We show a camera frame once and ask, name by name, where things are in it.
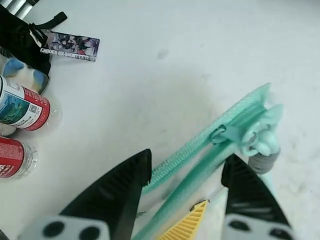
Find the can label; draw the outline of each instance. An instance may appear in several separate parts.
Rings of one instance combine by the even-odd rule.
[[[49,101],[23,86],[0,76],[0,123],[34,131],[47,121]]]
[[[10,178],[21,167],[25,157],[23,145],[14,139],[0,137],[0,178]]]

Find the mint green zipper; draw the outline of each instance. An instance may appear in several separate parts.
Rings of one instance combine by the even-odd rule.
[[[270,110],[264,107],[265,96],[269,88],[268,83],[248,94],[211,126],[152,171],[151,185],[145,187],[144,194],[167,181],[208,144],[215,143],[173,190],[150,222],[134,236],[133,240],[154,239],[157,230],[179,209],[181,201],[188,199],[237,149],[247,155],[266,151],[266,149],[270,153],[277,151],[279,146],[273,141],[273,138],[264,139],[265,135],[259,135],[263,131],[269,131],[271,135],[274,135],[283,111],[282,105],[277,105]],[[250,141],[251,136],[256,136],[256,140]]]

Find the anime graphic tag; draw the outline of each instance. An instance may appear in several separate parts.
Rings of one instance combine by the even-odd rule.
[[[49,31],[41,53],[96,61],[100,40],[88,36]]]

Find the yellow object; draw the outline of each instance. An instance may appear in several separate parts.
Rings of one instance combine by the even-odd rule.
[[[191,212],[181,221],[177,222],[157,240],[192,240],[204,217],[208,200],[196,204]]]

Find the bottle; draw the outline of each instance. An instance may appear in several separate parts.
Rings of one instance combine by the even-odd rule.
[[[47,98],[0,76],[0,123],[36,131],[56,126],[61,116]]]
[[[0,178],[20,179],[37,166],[34,147],[15,139],[0,137]]]

